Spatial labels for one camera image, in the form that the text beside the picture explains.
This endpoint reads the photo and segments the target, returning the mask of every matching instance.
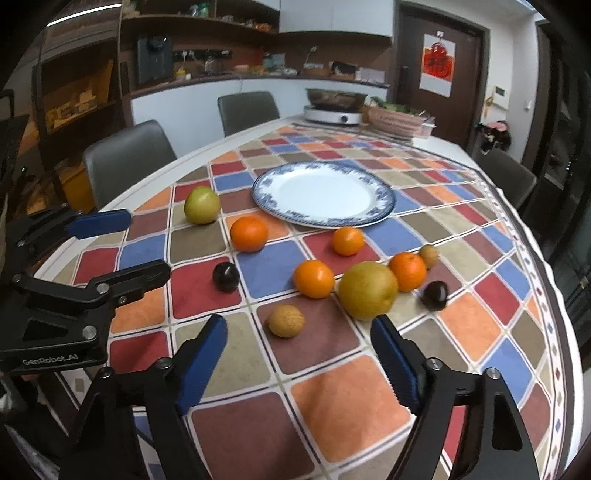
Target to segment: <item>tangerine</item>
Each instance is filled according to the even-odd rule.
[[[258,252],[269,240],[269,229],[259,217],[244,216],[232,224],[230,239],[240,252]]]
[[[349,257],[358,253],[365,245],[363,233],[358,228],[344,226],[335,230],[332,238],[333,250],[339,255]]]
[[[427,278],[427,267],[424,260],[411,252],[400,252],[394,255],[388,266],[396,275],[400,291],[419,288]]]
[[[295,287],[311,299],[323,299],[335,286],[335,275],[320,260],[305,260],[294,270]]]

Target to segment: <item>dark plum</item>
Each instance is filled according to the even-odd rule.
[[[421,301],[429,310],[443,310],[447,305],[448,295],[447,283],[435,280],[425,287]]]
[[[225,293],[232,293],[238,288],[240,274],[236,265],[231,262],[222,262],[213,269],[213,284]]]

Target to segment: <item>gray chair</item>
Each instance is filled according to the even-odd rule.
[[[104,138],[84,150],[82,157],[99,210],[176,158],[156,120]]]
[[[516,209],[523,205],[538,180],[532,172],[500,148],[493,148],[476,162]]]
[[[235,134],[279,118],[279,111],[269,92],[248,92],[217,99],[224,135]]]

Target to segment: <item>kitchen counter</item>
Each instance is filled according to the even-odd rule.
[[[124,98],[128,125],[156,120],[178,157],[224,137],[217,100],[236,93],[273,95],[282,118],[303,113],[307,88],[365,93],[386,99],[388,89],[334,77],[223,75],[148,87]]]
[[[217,76],[199,76],[192,78],[191,80],[172,80],[170,82],[159,83],[158,85],[140,88],[131,92],[129,98],[138,98],[144,95],[150,95],[151,93],[162,92],[172,88],[183,87],[187,85],[195,85],[198,83],[210,83],[210,82],[222,82],[225,80],[261,80],[261,79],[278,79],[278,80],[323,80],[325,82],[343,82],[343,83],[355,83],[357,85],[371,86],[376,88],[387,89],[389,84],[374,84],[368,82],[361,82],[360,80],[347,80],[341,77],[318,77],[309,75],[255,75],[252,73],[227,73]]]

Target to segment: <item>colorful tablecloth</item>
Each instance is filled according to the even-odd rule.
[[[363,230],[366,246],[354,257],[333,253],[330,231],[287,224],[251,199],[254,179],[269,168],[317,159],[366,168],[395,190],[394,213]],[[211,225],[190,226],[183,201],[199,185],[219,193],[223,212]],[[255,254],[238,253],[229,242],[231,225],[245,215],[269,227],[269,243]],[[387,262],[426,243],[437,245],[441,258],[427,281],[449,285],[449,304],[428,312],[419,292],[401,293],[389,318],[425,355],[451,368],[497,367],[521,409],[541,478],[553,478],[567,455],[573,401],[555,290],[496,189],[449,160],[363,135],[281,128],[165,188],[134,212],[128,231],[98,238],[56,281],[82,285],[158,258],[172,266],[164,288],[118,310],[109,341],[109,365],[117,373],[171,356],[211,313],[226,317],[228,345],[202,403],[186,417],[215,480],[379,480],[394,465],[414,417],[397,403],[379,367],[369,324],[348,318],[334,295],[299,296],[291,275],[303,260],[318,258],[340,277],[357,262]],[[240,270],[234,293],[212,285],[222,261]],[[307,319],[290,340],[265,327],[270,311],[284,303]],[[95,371],[58,375],[75,406]],[[454,410],[438,479],[449,473],[462,413]],[[145,412],[138,408],[135,415],[149,470],[162,479]]]

